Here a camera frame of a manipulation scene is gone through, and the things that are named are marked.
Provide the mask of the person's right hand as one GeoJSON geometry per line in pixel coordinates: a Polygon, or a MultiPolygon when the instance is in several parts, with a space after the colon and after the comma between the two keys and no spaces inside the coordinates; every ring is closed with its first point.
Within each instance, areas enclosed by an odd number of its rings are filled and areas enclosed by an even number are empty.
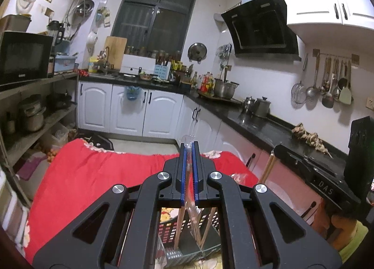
{"type": "Polygon", "coordinates": [[[323,237],[327,235],[331,225],[336,229],[341,229],[340,234],[331,243],[336,250],[340,251],[353,240],[358,231],[359,222],[358,220],[339,215],[329,217],[325,210],[325,204],[325,200],[322,200],[318,206],[312,227],[323,237]]]}

